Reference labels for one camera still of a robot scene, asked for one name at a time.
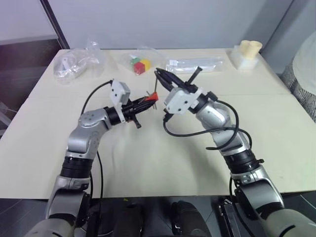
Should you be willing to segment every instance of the gray wall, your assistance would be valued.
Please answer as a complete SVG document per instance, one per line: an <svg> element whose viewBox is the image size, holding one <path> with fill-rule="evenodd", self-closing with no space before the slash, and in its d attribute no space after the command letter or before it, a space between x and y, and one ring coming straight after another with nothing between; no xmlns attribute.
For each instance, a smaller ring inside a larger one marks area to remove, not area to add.
<svg viewBox="0 0 316 237"><path fill-rule="evenodd" d="M39 0L1 1L0 45L56 38Z"/></svg>
<svg viewBox="0 0 316 237"><path fill-rule="evenodd" d="M49 0L70 48L221 48L265 44L291 0Z"/></svg>
<svg viewBox="0 0 316 237"><path fill-rule="evenodd" d="M262 51L275 73L282 73L300 45L316 30L316 0L294 0Z"/></svg>

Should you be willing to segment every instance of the robotic arm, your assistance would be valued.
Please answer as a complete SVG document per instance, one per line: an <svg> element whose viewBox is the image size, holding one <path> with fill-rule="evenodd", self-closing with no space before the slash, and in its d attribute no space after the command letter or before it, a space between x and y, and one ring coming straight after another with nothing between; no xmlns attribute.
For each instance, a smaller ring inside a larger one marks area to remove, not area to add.
<svg viewBox="0 0 316 237"><path fill-rule="evenodd" d="M256 159L248 140L239 130L234 108L219 101L212 92L202 94L202 89L192 84L200 71L201 68L197 68L187 82L163 69L155 71L159 82L170 91L165 100L165 130L172 134L166 123L174 114L183 114L186 110L195 114L217 145L217 148L207 149L219 150L224 157L237 187L235 195L245 214L250 219L259 219L268 236L314 237L316 224L313 221L295 210L284 208L280 193L261 164L263 160ZM235 126L231 124L228 107L235 113Z"/></svg>
<svg viewBox="0 0 316 237"><path fill-rule="evenodd" d="M68 139L64 163L47 204L46 219L35 225L26 237L74 236L74 229L86 222L91 197L85 190L90 183L89 175L101 137L121 122L134 121L140 128L135 115L158 100L154 93L130 101L130 90L125 83L110 82L114 106L88 111L80 116Z"/></svg>

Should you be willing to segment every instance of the colored blocks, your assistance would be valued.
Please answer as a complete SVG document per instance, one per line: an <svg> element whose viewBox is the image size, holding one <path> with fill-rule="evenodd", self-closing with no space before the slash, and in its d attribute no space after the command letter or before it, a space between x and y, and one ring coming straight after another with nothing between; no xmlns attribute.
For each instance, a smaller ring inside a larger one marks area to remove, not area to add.
<svg viewBox="0 0 316 237"><path fill-rule="evenodd" d="M140 61L140 58L132 58L130 60L131 65L134 65L135 63L138 63Z"/></svg>
<svg viewBox="0 0 316 237"><path fill-rule="evenodd" d="M149 61L149 60L147 60L147 59L142 59L142 60L140 60L140 62L145 65L145 71L147 71L147 70L150 69L151 64L150 64L150 61Z"/></svg>
<svg viewBox="0 0 316 237"><path fill-rule="evenodd" d="M145 72L145 64L141 63L141 62L137 62L134 64L134 72L137 75L142 74L143 72Z"/></svg>

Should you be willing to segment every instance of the yellow cube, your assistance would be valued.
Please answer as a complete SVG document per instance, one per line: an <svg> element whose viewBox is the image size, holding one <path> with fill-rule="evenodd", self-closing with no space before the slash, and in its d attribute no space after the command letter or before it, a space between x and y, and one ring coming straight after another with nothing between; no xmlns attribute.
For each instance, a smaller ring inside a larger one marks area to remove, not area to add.
<svg viewBox="0 0 316 237"><path fill-rule="evenodd" d="M147 59L142 59L142 60L140 60L140 62L145 65L145 71L147 71L147 70L150 69L151 64L150 64L150 61L149 61L149 60L147 60Z"/></svg>

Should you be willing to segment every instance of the gray fabric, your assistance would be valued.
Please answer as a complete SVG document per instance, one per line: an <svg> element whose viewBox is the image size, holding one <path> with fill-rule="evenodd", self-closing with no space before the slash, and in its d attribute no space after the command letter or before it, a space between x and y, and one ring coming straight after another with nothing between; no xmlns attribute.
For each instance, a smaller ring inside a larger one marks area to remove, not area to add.
<svg viewBox="0 0 316 237"><path fill-rule="evenodd" d="M299 85L293 72L292 63L286 66L280 78L296 97L298 102L303 106L312 120L316 122L316 95L309 93Z"/></svg>

